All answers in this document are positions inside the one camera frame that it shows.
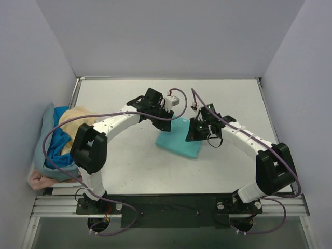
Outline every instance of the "pile of cloth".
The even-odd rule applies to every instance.
[[[54,183],[61,182],[74,182],[66,174],[55,169],[49,161],[45,159],[43,154],[43,140],[46,134],[57,126],[59,123],[65,122],[69,119],[91,115],[92,112],[88,111],[82,106],[76,106],[69,109],[68,106],[54,107],[51,103],[44,115],[43,125],[41,128],[40,138],[35,148],[35,166],[36,169],[30,175],[29,184],[34,190],[40,190],[52,186]],[[73,158],[70,156],[70,151],[73,146],[73,141],[78,127],[87,123],[92,125],[97,122],[97,118],[83,118],[69,122],[62,127],[57,128],[46,140],[47,156],[61,169],[70,173],[75,177],[79,177],[77,165],[74,164]]]

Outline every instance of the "pink cloth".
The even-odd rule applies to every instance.
[[[51,187],[54,183],[74,183],[74,179],[69,179],[66,181],[58,181],[55,179],[47,178],[40,174],[37,170],[34,170],[29,178],[29,184],[33,190],[40,190],[43,188]]]

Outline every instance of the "white wall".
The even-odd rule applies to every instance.
[[[290,146],[321,248],[331,248],[332,1],[306,0],[262,86]]]
[[[304,0],[37,0],[78,76],[262,76]]]
[[[0,1],[0,244],[20,248],[35,193],[27,173],[48,103],[68,104],[75,83],[35,0]]]

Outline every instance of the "beige towel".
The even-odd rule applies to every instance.
[[[40,174],[37,170],[34,170],[29,178],[29,184],[33,190],[40,190],[43,188],[51,187],[54,183],[74,183],[74,179],[69,179],[63,182],[60,182],[55,179],[48,178]]]
[[[91,115],[91,114],[94,114],[94,113],[88,111],[85,107],[75,106],[74,108],[64,112],[64,114],[61,116],[61,118],[59,120],[59,123],[67,121],[71,118],[76,118],[79,116]],[[97,118],[82,118],[82,119],[78,119],[78,120],[75,120],[75,121],[72,121],[72,122],[69,122],[69,123],[63,125],[61,127],[62,130],[71,137],[71,140],[64,146],[61,154],[63,155],[63,154],[71,152],[71,148],[73,146],[73,142],[74,142],[78,127],[81,124],[87,123],[88,125],[92,125],[96,122],[97,122]]]

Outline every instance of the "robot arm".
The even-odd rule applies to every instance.
[[[192,108],[196,111],[196,116],[190,119],[186,141],[207,140],[211,135],[215,135],[221,140],[231,142],[256,161],[255,181],[235,191],[234,202],[237,201],[240,204],[251,203],[261,197],[273,195],[294,182],[294,178],[284,165],[253,138],[261,140],[277,152],[296,173],[289,148],[285,144],[279,143],[276,145],[259,138],[230,116],[225,116],[222,119],[236,129],[225,125],[204,107]],[[208,108],[221,118],[221,115],[215,111],[213,104],[208,105]],[[240,132],[240,130],[248,133],[250,137]]]
[[[79,166],[82,180],[89,189],[98,196],[106,194],[101,169],[106,162],[107,143],[116,135],[145,119],[151,120],[152,124],[161,131],[171,131],[171,121],[157,120],[137,112],[171,119],[174,114],[172,107],[178,104],[179,98],[163,97],[160,92],[149,88],[144,96],[129,101],[117,116],[111,116],[92,126],[82,124],[75,136],[71,156]],[[98,201],[98,198],[88,191],[85,191],[85,196],[92,201]]]

